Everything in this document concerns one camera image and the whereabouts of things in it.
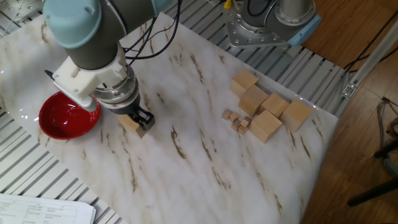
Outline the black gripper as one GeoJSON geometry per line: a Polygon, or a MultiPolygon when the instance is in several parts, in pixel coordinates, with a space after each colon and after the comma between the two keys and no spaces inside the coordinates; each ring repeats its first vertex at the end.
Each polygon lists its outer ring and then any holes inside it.
{"type": "Polygon", "coordinates": [[[130,96],[121,103],[111,104],[109,110],[115,114],[129,114],[129,117],[137,123],[144,131],[150,130],[155,124],[152,113],[140,107],[141,96],[130,96]]]}

